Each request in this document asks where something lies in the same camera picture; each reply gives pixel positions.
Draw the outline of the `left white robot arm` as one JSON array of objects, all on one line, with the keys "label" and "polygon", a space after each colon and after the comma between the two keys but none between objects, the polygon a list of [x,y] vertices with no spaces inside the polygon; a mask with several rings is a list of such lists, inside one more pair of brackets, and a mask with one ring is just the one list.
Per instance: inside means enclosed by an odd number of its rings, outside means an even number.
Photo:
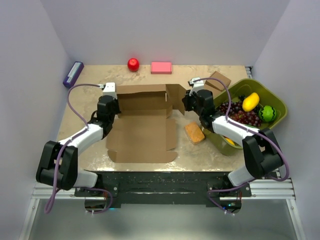
[{"label": "left white robot arm", "polygon": [[90,146],[103,140],[111,131],[120,108],[117,97],[103,95],[97,110],[87,125],[74,135],[56,141],[48,141],[43,148],[36,181],[57,189],[85,188],[92,196],[99,196],[104,184],[94,172],[81,170],[78,158]]}]

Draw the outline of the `large brown cardboard box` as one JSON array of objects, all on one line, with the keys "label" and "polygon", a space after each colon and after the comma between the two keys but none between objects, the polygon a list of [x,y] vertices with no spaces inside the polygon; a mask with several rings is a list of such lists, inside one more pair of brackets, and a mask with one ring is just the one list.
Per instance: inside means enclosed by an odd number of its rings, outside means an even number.
[{"label": "large brown cardboard box", "polygon": [[177,156],[174,110],[185,113],[180,84],[120,85],[116,87],[120,114],[106,137],[109,158],[115,163],[172,162]]}]

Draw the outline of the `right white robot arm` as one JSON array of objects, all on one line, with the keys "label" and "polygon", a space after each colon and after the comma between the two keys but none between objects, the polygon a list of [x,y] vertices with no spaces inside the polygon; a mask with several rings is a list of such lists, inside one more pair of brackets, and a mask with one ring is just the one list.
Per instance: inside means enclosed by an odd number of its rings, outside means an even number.
[{"label": "right white robot arm", "polygon": [[211,91],[188,90],[182,102],[186,111],[199,116],[204,129],[227,137],[242,147],[244,166],[230,172],[228,181],[222,185],[227,196],[235,196],[245,184],[266,177],[281,166],[288,168],[273,132],[268,128],[260,130],[243,125],[229,118],[228,114],[219,113]]}]

